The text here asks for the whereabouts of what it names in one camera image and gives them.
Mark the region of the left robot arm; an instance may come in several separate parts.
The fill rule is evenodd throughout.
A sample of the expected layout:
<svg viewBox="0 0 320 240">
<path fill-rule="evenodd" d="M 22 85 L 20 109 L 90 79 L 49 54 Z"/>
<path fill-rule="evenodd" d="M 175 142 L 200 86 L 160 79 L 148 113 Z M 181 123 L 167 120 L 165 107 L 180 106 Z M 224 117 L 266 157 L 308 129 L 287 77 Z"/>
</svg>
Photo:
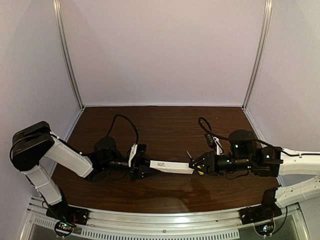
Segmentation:
<svg viewBox="0 0 320 240">
<path fill-rule="evenodd" d="M 106 135 L 95 143 L 93 152 L 83 153 L 56 135 L 46 121 L 40 121 L 13 135 L 9 158 L 43 197 L 48 211 L 57 218 L 66 218 L 73 208 L 43 166 L 44 159 L 69 169 L 91 183 L 98 182 L 111 172 L 130 174 L 136 180 L 143 178 L 151 168 L 152 160 L 146 155 L 146 150 L 145 144 L 135 142 L 123 155 L 115 139 Z"/>
</svg>

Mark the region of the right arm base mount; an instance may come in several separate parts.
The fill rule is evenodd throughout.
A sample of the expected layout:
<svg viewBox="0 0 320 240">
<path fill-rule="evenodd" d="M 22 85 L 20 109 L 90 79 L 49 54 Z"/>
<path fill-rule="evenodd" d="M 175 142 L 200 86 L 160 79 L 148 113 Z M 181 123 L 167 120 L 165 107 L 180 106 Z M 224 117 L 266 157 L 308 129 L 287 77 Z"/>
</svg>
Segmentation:
<svg viewBox="0 0 320 240">
<path fill-rule="evenodd" d="M 281 226 L 276 229 L 274 218 L 283 214 L 281 208 L 276 205 L 277 190 L 277 187 L 265 190 L 260 205 L 248 206 L 238 211 L 242 225 L 256 224 L 266 221 L 266 223 L 254 225 L 255 232 L 264 238 L 271 237 L 276 234 L 283 227 L 287 219 L 288 208 L 286 207 L 284 221 Z"/>
</svg>

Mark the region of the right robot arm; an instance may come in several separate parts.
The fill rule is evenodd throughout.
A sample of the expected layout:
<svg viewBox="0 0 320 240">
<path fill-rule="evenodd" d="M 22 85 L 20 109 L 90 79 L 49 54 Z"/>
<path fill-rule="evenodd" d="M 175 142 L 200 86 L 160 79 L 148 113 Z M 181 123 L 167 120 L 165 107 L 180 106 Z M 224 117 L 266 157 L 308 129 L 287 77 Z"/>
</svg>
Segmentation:
<svg viewBox="0 0 320 240">
<path fill-rule="evenodd" d="M 311 175 L 302 182 L 268 189 L 264 192 L 262 205 L 284 208 L 320 195 L 320 154 L 290 150 L 273 146 L 257 139 L 253 132 L 235 130 L 225 138 L 230 152 L 220 149 L 221 140 L 209 131 L 205 132 L 208 146 L 212 149 L 197 158 L 190 158 L 189 167 L 200 175 L 222 176 L 247 171 L 258 177 L 285 175 Z"/>
</svg>

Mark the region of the yellow handled screwdriver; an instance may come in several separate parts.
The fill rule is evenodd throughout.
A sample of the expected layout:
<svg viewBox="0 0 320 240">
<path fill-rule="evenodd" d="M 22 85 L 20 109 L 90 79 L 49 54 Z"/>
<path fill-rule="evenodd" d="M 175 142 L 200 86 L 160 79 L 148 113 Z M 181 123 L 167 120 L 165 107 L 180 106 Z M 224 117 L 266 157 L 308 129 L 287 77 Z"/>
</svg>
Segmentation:
<svg viewBox="0 0 320 240">
<path fill-rule="evenodd" d="M 189 151 L 186 151 L 187 156 L 189 158 L 189 168 L 193 169 L 195 171 L 195 168 L 203 168 L 201 163 L 198 163 L 198 161 L 191 156 Z"/>
</svg>

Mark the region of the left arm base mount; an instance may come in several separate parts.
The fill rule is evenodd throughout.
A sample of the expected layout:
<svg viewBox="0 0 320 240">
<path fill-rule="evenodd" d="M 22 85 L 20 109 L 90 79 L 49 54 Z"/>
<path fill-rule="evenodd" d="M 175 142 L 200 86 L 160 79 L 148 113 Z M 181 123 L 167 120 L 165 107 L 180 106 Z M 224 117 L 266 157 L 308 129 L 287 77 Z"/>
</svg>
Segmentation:
<svg viewBox="0 0 320 240">
<path fill-rule="evenodd" d="M 43 203 L 46 204 L 46 216 L 58 220 L 53 227 L 53 231 L 58 238 L 65 239 L 70 236 L 75 228 L 85 226 L 89 217 L 89 210 L 86 208 L 70 206 L 64 193 L 61 193 L 61 201 L 57 204 L 49 204 L 47 200 L 43 198 Z"/>
</svg>

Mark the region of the white remote control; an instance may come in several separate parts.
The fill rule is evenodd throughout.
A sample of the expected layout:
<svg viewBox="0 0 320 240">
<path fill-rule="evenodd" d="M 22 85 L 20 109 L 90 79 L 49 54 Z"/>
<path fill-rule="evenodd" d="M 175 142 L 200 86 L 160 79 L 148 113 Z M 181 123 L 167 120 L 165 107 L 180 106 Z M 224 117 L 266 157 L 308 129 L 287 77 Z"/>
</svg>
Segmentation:
<svg viewBox="0 0 320 240">
<path fill-rule="evenodd" d="M 164 173 L 172 173 L 172 174 L 191 175 L 194 172 L 194 169 L 190 168 L 187 162 L 151 160 L 149 167 Z"/>
</svg>

